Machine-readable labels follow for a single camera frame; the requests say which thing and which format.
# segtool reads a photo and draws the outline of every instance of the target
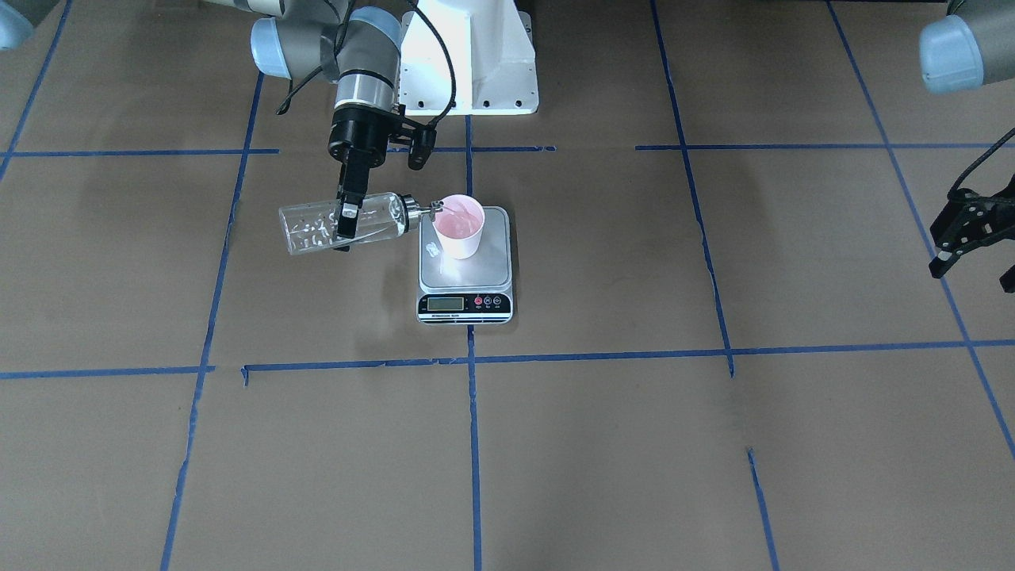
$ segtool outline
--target light blue joint cap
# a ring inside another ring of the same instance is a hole
[[[0,0],[0,51],[17,48],[33,30],[27,18]]]
[[[285,64],[282,55],[282,44],[278,40],[278,27],[275,18],[261,18],[254,22],[251,29],[251,53],[254,63],[261,73],[273,77],[291,79],[289,66]]]
[[[391,43],[395,46],[400,47],[402,44],[402,24],[398,23],[398,19],[387,10],[378,8],[377,6],[363,6],[362,8],[356,8],[349,19],[364,21],[380,29],[385,35],[391,39]]]
[[[984,84],[984,58],[965,20],[952,14],[920,34],[924,84],[932,93],[975,89]]]

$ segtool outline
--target paper cup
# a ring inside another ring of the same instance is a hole
[[[433,216],[433,229],[445,253],[464,260],[479,248],[486,212],[475,198],[464,194],[452,194],[443,202],[444,209]]]

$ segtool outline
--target blue painter's tape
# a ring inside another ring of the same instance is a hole
[[[53,42],[50,44],[50,49],[46,52],[46,59],[43,60],[43,67],[39,70],[39,75],[36,77],[36,83],[31,86],[31,92],[28,94],[28,100],[24,103],[24,110],[21,111],[21,118],[17,120],[17,127],[14,129],[14,136],[10,139],[10,145],[7,147],[7,153],[4,155],[3,162],[0,162],[0,181],[3,180],[4,174],[7,173],[7,166],[10,165],[10,159],[13,156],[14,149],[17,148],[17,143],[21,139],[21,133],[24,132],[24,124],[28,120],[28,114],[31,113],[31,106],[36,103],[36,97],[39,96],[39,88],[43,85],[43,79],[46,78],[46,72],[50,69],[50,64],[53,63],[53,54],[57,51],[57,46],[60,44],[60,38],[63,37],[64,26],[67,25],[67,16],[70,14],[70,8],[74,5],[74,0],[66,0],[64,4],[64,11],[60,14],[60,23],[57,24],[56,33],[53,34]]]
[[[991,148],[994,143],[891,143],[892,148]]]
[[[469,346],[469,424],[472,447],[472,550],[473,569],[483,569],[483,524],[479,486],[479,415],[476,408],[476,333],[472,326],[466,331]]]
[[[965,342],[926,342],[913,344],[867,344],[845,346],[772,347],[734,349],[734,355],[794,355],[808,353],[864,353],[877,351],[917,351],[931,349],[960,349]]]
[[[429,367],[433,365],[465,365],[464,357],[439,359],[393,359],[388,361],[332,361],[321,363],[263,363],[244,365],[240,374],[249,383],[250,374],[257,371],[320,371],[328,369],[374,369],[378,367]]]
[[[193,375],[200,367],[141,367],[136,369],[68,369],[64,371],[0,372],[0,379],[72,379],[78,377],[134,377],[142,375]]]
[[[433,152],[469,152],[468,146],[438,146]],[[472,152],[544,152],[554,151],[557,147],[550,146],[474,146]],[[404,146],[395,146],[388,149],[388,152],[409,152]]]
[[[204,392],[204,381],[209,371],[208,359],[211,354],[211,342],[215,336],[215,320],[218,316],[218,305],[222,298],[222,284],[225,281],[225,267],[229,260],[229,233],[232,224],[235,222],[236,204],[240,202],[240,195],[243,192],[244,176],[247,170],[248,151],[251,148],[251,139],[254,136],[254,123],[257,120],[257,109],[261,101],[261,87],[264,84],[264,74],[258,73],[257,85],[254,88],[254,97],[251,102],[251,112],[247,122],[247,136],[244,140],[244,153],[240,158],[240,168],[236,172],[236,184],[232,191],[232,204],[229,208],[229,218],[225,226],[225,236],[222,240],[222,254],[218,262],[218,277],[215,280],[215,293],[211,299],[211,309],[208,312],[208,331],[205,335],[204,349],[201,352],[201,370],[197,375],[197,383],[194,386],[194,400],[191,403],[190,422],[187,430],[187,451],[184,454],[184,461],[180,466],[177,475],[176,495],[173,498],[173,508],[170,512],[170,524],[165,530],[165,544],[162,547],[162,559],[159,565],[160,571],[168,571],[170,562],[173,559],[173,544],[176,540],[177,524],[180,520],[180,507],[184,499],[184,489],[187,485],[187,471],[190,468],[191,452],[194,449],[194,436],[197,431],[198,404]]]
[[[208,154],[278,154],[277,148],[184,148],[155,150],[19,150],[11,153],[19,157],[45,156],[203,156]]]
[[[683,150],[680,144],[636,144],[634,150]]]
[[[828,13],[831,15],[832,22],[835,24],[835,29],[838,31],[839,40],[842,42],[842,48],[845,50],[845,54],[850,58],[850,64],[853,66],[853,71],[857,76],[857,80],[860,82],[860,87],[864,91],[864,97],[867,99],[867,104],[871,110],[871,115],[874,116],[874,123],[878,127],[881,139],[887,147],[888,156],[891,158],[892,166],[895,168],[895,175],[898,176],[899,185],[902,187],[902,193],[905,195],[905,200],[909,205],[909,211],[912,213],[912,218],[917,223],[917,228],[920,231],[921,237],[924,239],[924,245],[927,247],[928,254],[933,257],[935,255],[934,244],[925,229],[927,226],[924,225],[924,221],[920,216],[920,211],[917,209],[917,204],[912,199],[912,193],[909,192],[909,186],[905,182],[905,176],[902,174],[902,168],[899,166],[898,159],[895,156],[895,151],[888,140],[888,133],[885,131],[884,125],[881,122],[881,117],[878,114],[878,110],[874,105],[874,99],[871,97],[871,92],[867,88],[867,82],[864,81],[864,76],[860,72],[860,66],[857,64],[857,59],[853,56],[853,50],[850,48],[850,42],[845,37],[845,31],[842,29],[842,25],[838,20],[838,15],[835,13],[835,7],[832,6],[830,0],[825,0],[825,6],[828,8]],[[984,368],[979,363],[979,356],[976,355],[976,349],[972,340],[969,338],[969,332],[965,327],[962,315],[959,313],[958,305],[955,303],[955,297],[952,295],[947,279],[941,279],[941,288],[944,290],[945,298],[948,300],[948,305],[951,308],[952,315],[954,315],[955,323],[958,325],[959,332],[962,334],[962,341],[969,352],[969,358],[972,360],[972,364],[976,369],[976,374],[984,387],[984,392],[987,394],[988,401],[991,403],[991,408],[994,411],[994,417],[997,420],[998,427],[1001,429],[1005,442],[1008,444],[1008,450],[1012,455],[1012,459],[1015,459],[1015,441],[1012,440],[1011,430],[1008,428],[1008,422],[1005,420],[1004,414],[997,404],[997,400],[994,396],[994,389],[991,387],[990,380],[987,378],[987,374],[984,372]]]
[[[883,143],[758,143],[758,144],[689,144],[688,150],[809,150],[851,148],[884,148]]]
[[[624,359],[685,359],[689,357],[725,357],[724,349],[689,351],[647,351],[629,353],[573,353],[550,355],[506,355],[477,357],[476,363],[534,363],[554,361],[617,361]]]
[[[991,340],[972,342],[972,347],[1015,347],[1015,340]]]
[[[673,121],[677,127],[677,138],[680,139],[681,152],[684,158],[684,170],[687,174],[687,186],[691,192],[691,203],[694,206],[694,218],[697,220],[698,229],[701,230],[701,249],[704,254],[705,266],[708,268],[708,277],[712,279],[712,291],[716,302],[716,317],[719,320],[719,331],[723,336],[723,347],[726,349],[726,359],[730,367],[730,377],[736,375],[736,365],[733,362],[733,352],[730,347],[730,334],[726,328],[726,315],[723,311],[723,299],[719,293],[719,281],[716,279],[716,266],[712,262],[712,251],[708,247],[708,234],[704,227],[704,218],[701,215],[701,203],[698,200],[697,186],[694,184],[694,171],[691,169],[691,157],[687,152],[687,139],[684,137],[684,126],[680,120],[680,106],[677,104],[677,91],[673,86],[673,73],[670,70],[670,59],[666,55],[666,43],[663,41],[663,30],[659,24],[659,9],[656,0],[650,0],[652,6],[652,19],[656,26],[656,40],[659,42],[659,56],[663,62],[663,71],[666,73],[666,86],[670,91],[670,103],[673,106]]]
[[[751,466],[751,480],[754,481],[754,495],[758,500],[758,511],[761,512],[761,525],[764,528],[764,541],[768,546],[768,561],[771,563],[771,571],[779,571],[779,553],[775,551],[775,539],[771,532],[771,521],[768,518],[768,504],[764,500],[764,490],[761,488],[761,481],[758,479],[757,465],[754,461],[754,449],[747,449],[747,461]]]

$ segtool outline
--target digital kitchen scale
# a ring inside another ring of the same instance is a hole
[[[485,206],[486,221],[476,253],[464,260],[447,256],[433,222],[419,222],[419,296],[421,324],[468,326],[504,324],[515,315],[507,212]]]

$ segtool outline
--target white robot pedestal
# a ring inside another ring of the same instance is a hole
[[[451,53],[458,83],[450,115],[528,115],[539,108],[532,19],[512,0],[419,0]],[[406,115],[434,116],[451,95],[448,63],[413,12],[402,19],[399,101]]]

